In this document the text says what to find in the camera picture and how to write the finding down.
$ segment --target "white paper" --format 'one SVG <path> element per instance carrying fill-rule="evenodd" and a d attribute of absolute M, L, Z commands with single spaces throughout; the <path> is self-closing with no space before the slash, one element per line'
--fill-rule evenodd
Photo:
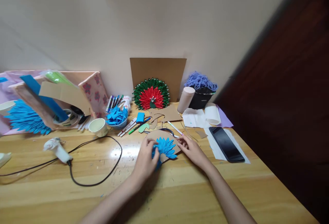
<path fill-rule="evenodd" d="M 219 117 L 219 111 L 214 103 L 207 103 L 205 107 L 206 121 L 213 125 L 218 125 L 221 123 Z"/>
<path fill-rule="evenodd" d="M 183 112 L 182 117 L 186 127 L 209 128 L 211 126 L 206 121 L 206 116 L 202 109 L 187 108 Z"/>
<path fill-rule="evenodd" d="M 222 150 L 220 149 L 220 147 L 218 146 L 217 142 L 215 141 L 214 137 L 212 136 L 212 133 L 210 132 L 209 128 L 204 129 L 205 133 L 208 135 L 208 141 L 210 144 L 210 147 L 212 149 L 212 152 L 215 156 L 216 159 L 218 160 L 224 160 L 227 161 L 227 159 L 225 158 L 225 155 L 223 154 Z M 236 146 L 236 148 L 239 150 L 239 152 L 241 153 L 241 155 L 243 156 L 245 163 L 250 164 L 249 159 L 247 158 L 247 156 L 245 155 L 245 153 L 243 152 L 243 150 L 241 149 L 240 145 L 237 143 L 237 141 L 235 140 L 234 136 L 232 135 L 231 131 L 228 129 L 224 129 L 224 131 L 226 132 L 226 134 L 229 136 L 229 138 L 231 139 L 231 141 L 233 142 L 233 144 Z"/>

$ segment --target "smartphone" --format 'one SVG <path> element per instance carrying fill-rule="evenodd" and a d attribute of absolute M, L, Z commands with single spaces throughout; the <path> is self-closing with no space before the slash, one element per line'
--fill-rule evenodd
<path fill-rule="evenodd" d="M 210 127 L 210 132 L 212 133 L 215 141 L 222 150 L 224 156 L 228 162 L 238 163 L 244 162 L 244 158 L 236 148 L 232 140 L 226 134 L 226 132 L 221 127 Z"/>

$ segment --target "wooden table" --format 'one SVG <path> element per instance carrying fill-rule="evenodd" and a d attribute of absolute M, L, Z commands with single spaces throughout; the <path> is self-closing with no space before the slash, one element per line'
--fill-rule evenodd
<path fill-rule="evenodd" d="M 132 107 L 130 119 L 138 110 Z M 180 122 L 173 124 L 184 131 Z M 199 139 L 193 128 L 188 132 L 211 162 L 219 169 L 238 198 L 258 223 L 318 223 L 248 145 L 230 129 L 251 164 L 231 164 L 214 158 L 207 138 Z M 76 223 L 113 191 L 132 172 L 140 143 L 146 134 L 134 132 L 120 138 L 123 147 L 115 172 L 101 185 L 80 187 L 70 178 L 69 167 L 56 161 L 40 170 L 0 177 L 0 223 Z M 43 152 L 53 137 L 65 140 L 71 150 L 93 139 L 89 131 L 55 131 L 47 136 L 21 134 L 0 138 L 0 152 L 12 152 L 12 159 L 0 174 L 22 170 L 53 158 Z M 83 184 L 102 180 L 119 158 L 120 147 L 111 138 L 102 138 L 72 153 L 73 175 Z M 179 153 L 165 162 L 140 193 L 123 209 L 119 221 L 129 223 L 226 223 L 207 178 Z"/>

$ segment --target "blue eraser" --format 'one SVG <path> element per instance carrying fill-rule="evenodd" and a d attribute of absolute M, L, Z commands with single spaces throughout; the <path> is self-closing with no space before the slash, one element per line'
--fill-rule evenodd
<path fill-rule="evenodd" d="M 136 123 L 143 123 L 144 117 L 145 117 L 145 113 L 138 113 Z"/>

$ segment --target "left hand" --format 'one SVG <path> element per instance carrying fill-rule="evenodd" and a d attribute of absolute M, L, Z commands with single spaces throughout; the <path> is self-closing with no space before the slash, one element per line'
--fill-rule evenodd
<path fill-rule="evenodd" d="M 141 148 L 136 160 L 136 165 L 131 174 L 131 177 L 135 180 L 139 187 L 141 187 L 144 182 L 151 176 L 158 164 L 160 157 L 158 148 L 155 149 L 155 155 L 152 159 L 152 149 L 153 145 L 155 144 L 158 143 L 149 138 L 144 138 L 141 144 Z"/>

